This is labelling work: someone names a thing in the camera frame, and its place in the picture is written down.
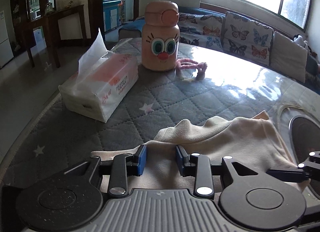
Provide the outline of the cream sweatshirt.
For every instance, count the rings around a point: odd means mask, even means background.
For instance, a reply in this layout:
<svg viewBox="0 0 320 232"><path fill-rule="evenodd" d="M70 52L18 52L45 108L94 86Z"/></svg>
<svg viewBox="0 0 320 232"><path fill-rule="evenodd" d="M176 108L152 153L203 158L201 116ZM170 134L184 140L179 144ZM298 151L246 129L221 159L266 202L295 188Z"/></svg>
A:
<svg viewBox="0 0 320 232"><path fill-rule="evenodd" d="M214 116L204 125L188 119L164 128L145 143L147 161L140 177L128 179L129 189L190 189L193 177L182 177L175 161L175 147L182 145L188 154L200 153L212 161L232 156L250 167L266 172L269 168L295 168L293 157L267 112L253 118L226 120Z"/></svg>

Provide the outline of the round black induction cooktop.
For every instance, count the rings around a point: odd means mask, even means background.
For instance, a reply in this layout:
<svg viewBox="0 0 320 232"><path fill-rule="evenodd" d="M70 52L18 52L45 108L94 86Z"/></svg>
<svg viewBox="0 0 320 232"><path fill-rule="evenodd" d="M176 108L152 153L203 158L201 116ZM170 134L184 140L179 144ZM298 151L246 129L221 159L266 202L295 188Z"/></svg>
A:
<svg viewBox="0 0 320 232"><path fill-rule="evenodd" d="M290 142L298 164L311 179L309 188L319 199L319 123L306 116L294 116L289 123Z"/></svg>

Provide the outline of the grey quilted star tablecloth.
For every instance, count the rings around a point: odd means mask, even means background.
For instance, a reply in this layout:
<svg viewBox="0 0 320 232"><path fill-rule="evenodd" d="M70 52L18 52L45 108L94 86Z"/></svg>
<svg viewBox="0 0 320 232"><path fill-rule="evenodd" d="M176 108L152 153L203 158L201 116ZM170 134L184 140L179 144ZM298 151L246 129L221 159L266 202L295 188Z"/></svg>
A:
<svg viewBox="0 0 320 232"><path fill-rule="evenodd" d="M214 116L232 120L269 115L289 154L292 109L319 120L319 95L275 71L202 47L180 44L179 55L208 68L200 80L192 70L154 72L139 66L138 80L106 123L67 109L57 96L1 165L1 185L27 188L99 155L135 153L159 130L188 119L202 126Z"/></svg>

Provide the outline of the white pink tissue pack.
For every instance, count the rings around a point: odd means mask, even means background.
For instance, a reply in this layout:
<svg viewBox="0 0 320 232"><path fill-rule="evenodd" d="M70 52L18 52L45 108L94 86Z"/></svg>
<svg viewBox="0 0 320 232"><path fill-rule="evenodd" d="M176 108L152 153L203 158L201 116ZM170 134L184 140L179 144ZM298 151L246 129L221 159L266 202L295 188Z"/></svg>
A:
<svg viewBox="0 0 320 232"><path fill-rule="evenodd" d="M67 109L106 123L137 80L136 57L109 51L98 33L59 91Z"/></svg>

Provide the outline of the beige plain cushion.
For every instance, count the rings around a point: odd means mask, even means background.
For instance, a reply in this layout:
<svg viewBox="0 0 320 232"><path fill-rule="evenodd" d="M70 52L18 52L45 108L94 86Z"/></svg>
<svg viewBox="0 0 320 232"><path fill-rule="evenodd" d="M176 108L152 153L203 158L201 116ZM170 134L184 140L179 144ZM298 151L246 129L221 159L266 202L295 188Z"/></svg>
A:
<svg viewBox="0 0 320 232"><path fill-rule="evenodd" d="M305 82L308 52L283 34L275 31L270 53L270 67L299 82Z"/></svg>

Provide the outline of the white black plush toy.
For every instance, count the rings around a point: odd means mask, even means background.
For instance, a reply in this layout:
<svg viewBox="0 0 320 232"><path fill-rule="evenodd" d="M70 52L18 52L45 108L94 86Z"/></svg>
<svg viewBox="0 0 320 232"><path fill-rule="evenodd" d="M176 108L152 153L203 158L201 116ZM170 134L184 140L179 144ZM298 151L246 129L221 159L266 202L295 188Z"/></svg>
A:
<svg viewBox="0 0 320 232"><path fill-rule="evenodd" d="M303 48L308 49L308 42L300 34L294 35L293 41L296 44L302 46Z"/></svg>

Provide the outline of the left butterfly print cushion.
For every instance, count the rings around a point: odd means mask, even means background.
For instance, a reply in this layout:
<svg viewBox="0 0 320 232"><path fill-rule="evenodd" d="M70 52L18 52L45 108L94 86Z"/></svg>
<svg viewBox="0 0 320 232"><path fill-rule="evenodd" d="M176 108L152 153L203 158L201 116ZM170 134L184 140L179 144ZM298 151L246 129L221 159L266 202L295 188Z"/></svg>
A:
<svg viewBox="0 0 320 232"><path fill-rule="evenodd" d="M180 42L223 51L221 44L223 17L214 14L180 13Z"/></svg>

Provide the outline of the butterfly print cushion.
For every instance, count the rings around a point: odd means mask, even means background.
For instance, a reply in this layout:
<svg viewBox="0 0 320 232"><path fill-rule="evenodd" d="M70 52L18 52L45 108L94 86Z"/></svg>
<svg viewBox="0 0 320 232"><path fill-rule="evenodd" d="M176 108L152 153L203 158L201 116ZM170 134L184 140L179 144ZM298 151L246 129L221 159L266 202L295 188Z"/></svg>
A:
<svg viewBox="0 0 320 232"><path fill-rule="evenodd" d="M180 13L180 42L223 51L221 44L223 17L214 14Z"/></svg>
<svg viewBox="0 0 320 232"><path fill-rule="evenodd" d="M226 12L222 25L222 47L227 53L268 66L273 34L273 28L267 25Z"/></svg>

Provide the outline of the pink cartoon face bottle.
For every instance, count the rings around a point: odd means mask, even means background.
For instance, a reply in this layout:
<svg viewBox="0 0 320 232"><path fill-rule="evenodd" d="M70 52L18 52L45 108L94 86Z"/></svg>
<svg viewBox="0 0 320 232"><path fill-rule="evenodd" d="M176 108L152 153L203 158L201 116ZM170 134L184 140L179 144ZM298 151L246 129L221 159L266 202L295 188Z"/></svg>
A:
<svg viewBox="0 0 320 232"><path fill-rule="evenodd" d="M177 60L180 29L178 5L152 1L145 8L142 28L142 65L152 71L168 71Z"/></svg>

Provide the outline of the right butterfly print cushion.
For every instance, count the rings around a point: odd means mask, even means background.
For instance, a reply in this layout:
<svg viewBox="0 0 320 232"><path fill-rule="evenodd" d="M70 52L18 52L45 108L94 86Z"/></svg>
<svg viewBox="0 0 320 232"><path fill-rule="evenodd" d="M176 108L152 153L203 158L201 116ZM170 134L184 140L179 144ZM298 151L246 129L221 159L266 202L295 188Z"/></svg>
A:
<svg viewBox="0 0 320 232"><path fill-rule="evenodd" d="M273 28L267 25L226 12L222 25L222 47L227 53L268 66L273 34Z"/></svg>

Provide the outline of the dark blue sofa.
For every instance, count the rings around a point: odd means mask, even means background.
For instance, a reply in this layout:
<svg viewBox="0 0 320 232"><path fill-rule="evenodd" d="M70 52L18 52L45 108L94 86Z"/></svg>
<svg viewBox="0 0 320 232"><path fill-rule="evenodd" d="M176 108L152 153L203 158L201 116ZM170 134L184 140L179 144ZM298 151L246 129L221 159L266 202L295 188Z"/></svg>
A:
<svg viewBox="0 0 320 232"><path fill-rule="evenodd" d="M233 12L181 7L178 27L180 43L260 64L319 93L319 65L305 43L299 44L265 24Z"/></svg>

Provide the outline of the blue white small cabinet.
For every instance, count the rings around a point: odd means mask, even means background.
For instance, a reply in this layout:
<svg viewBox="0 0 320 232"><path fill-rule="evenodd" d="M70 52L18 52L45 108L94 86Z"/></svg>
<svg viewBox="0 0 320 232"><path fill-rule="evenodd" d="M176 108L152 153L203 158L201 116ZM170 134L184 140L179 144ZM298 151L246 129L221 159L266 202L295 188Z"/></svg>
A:
<svg viewBox="0 0 320 232"><path fill-rule="evenodd" d="M104 31L110 31L120 26L121 0L103 2Z"/></svg>

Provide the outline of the white refrigerator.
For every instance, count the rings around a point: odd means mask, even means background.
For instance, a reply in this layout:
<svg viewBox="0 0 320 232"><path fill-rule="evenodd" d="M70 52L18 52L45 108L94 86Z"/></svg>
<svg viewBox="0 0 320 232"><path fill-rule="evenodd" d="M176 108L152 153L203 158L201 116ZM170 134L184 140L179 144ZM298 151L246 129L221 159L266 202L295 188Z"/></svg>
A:
<svg viewBox="0 0 320 232"><path fill-rule="evenodd" d="M0 67L3 68L14 55L12 53L4 11L0 12Z"/></svg>

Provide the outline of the dark wooden display cabinet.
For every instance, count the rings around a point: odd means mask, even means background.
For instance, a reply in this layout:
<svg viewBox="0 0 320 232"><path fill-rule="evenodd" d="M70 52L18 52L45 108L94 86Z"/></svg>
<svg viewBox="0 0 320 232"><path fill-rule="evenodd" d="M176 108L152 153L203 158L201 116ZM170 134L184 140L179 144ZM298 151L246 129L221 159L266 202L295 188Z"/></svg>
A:
<svg viewBox="0 0 320 232"><path fill-rule="evenodd" d="M44 40L57 68L61 67L57 48L61 42L59 20L77 14L83 39L87 38L84 5L70 0L66 7L57 8L56 0L10 0L12 24L18 45L27 51L35 67L31 48L36 44L34 30L43 29Z"/></svg>

